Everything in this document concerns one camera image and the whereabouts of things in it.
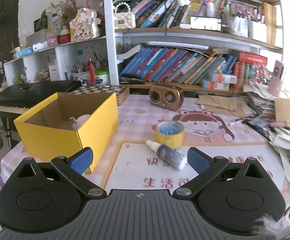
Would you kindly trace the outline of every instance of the yellow cardboard box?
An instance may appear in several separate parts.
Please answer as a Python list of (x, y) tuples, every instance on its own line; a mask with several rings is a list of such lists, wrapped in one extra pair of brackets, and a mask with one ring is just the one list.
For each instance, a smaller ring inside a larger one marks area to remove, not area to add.
[[(73, 131), (70, 117), (91, 117)], [(91, 171), (118, 128), (115, 93), (55, 93), (14, 120), (30, 155), (45, 161), (70, 157), (84, 147), (93, 150)]]

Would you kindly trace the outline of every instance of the table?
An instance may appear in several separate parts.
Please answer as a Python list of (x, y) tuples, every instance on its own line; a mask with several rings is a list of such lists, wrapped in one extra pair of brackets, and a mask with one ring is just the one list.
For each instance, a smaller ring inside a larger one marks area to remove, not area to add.
[[(184, 147), (180, 149), (180, 152), (186, 154), (190, 146), (195, 146), (210, 156), (223, 155), (231, 162), (239, 163), (244, 162), (247, 157), (253, 156), (260, 161), (273, 178), (286, 202), (290, 203), (290, 184), (285, 178), (278, 154), (264, 137), (250, 127), (242, 123), (229, 126), (237, 117), (206, 112), (196, 104), (196, 98), (185, 98), (180, 110), (173, 112), (151, 105), (149, 96), (145, 95), (129, 95), (122, 106), (118, 106), (118, 116), (120, 126), (116, 134), (108, 144), (93, 173), (84, 175), (93, 183), (105, 188), (106, 191), (110, 190), (108, 187), (130, 187), (132, 189), (144, 187), (148, 182), (146, 174), (140, 174), (138, 182), (129, 183), (128, 177), (130, 178), (130, 175), (127, 174), (127, 171), (125, 172), (126, 169), (119, 165), (119, 163), (128, 163), (128, 161), (120, 153), (129, 148), (138, 152), (136, 149), (143, 148), (144, 141), (147, 139), (154, 140), (154, 129), (159, 122), (179, 120), (186, 127)], [(139, 150), (139, 156), (141, 154), (146, 156), (146, 151), (148, 149)], [(2, 159), (1, 169), (4, 182), (22, 159), (28, 156), (29, 154), (23, 143), (20, 142)], [(38, 158), (35, 158), (35, 160), (37, 162), (42, 161)], [(140, 164), (141, 157), (134, 161), (136, 163), (134, 168), (139, 169), (140, 173), (144, 169), (149, 171), (148, 169), (157, 166), (155, 164), (150, 165), (150, 163), (147, 165), (146, 158), (145, 161), (142, 161), (143, 164)], [(117, 177), (117, 174), (111, 176), (113, 169), (115, 172), (120, 172), (120, 182), (113, 180), (113, 177)], [(174, 178), (175, 181), (177, 180), (175, 187), (180, 178), (179, 176)], [(158, 182), (156, 185), (155, 188), (160, 188)]]

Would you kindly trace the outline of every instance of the retro speaker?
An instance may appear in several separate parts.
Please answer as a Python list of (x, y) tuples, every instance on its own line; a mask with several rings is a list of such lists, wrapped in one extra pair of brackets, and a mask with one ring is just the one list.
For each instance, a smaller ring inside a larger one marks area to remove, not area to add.
[(153, 84), (149, 98), (152, 105), (177, 111), (184, 101), (184, 92), (180, 87), (167, 84)]

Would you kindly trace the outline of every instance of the yellow tape roll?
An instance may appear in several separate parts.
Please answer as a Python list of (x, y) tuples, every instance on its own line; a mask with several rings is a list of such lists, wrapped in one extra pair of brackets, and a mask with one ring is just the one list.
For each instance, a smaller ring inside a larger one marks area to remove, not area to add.
[(155, 141), (172, 149), (177, 149), (183, 145), (184, 134), (185, 126), (181, 122), (161, 122), (155, 130)]

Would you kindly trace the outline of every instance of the glue bottle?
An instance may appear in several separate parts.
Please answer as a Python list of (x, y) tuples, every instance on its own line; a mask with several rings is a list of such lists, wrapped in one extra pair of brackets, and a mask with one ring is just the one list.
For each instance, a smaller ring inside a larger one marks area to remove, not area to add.
[(165, 144), (153, 142), (151, 140), (146, 141), (146, 145), (149, 146), (156, 155), (163, 161), (167, 162), (174, 168), (181, 170), (187, 163), (187, 157), (179, 153), (178, 151), (169, 148)]
[(89, 58), (88, 70), (89, 70), (90, 83), (94, 84), (95, 83), (95, 74), (94, 74), (94, 65), (93, 65), (91, 57)]

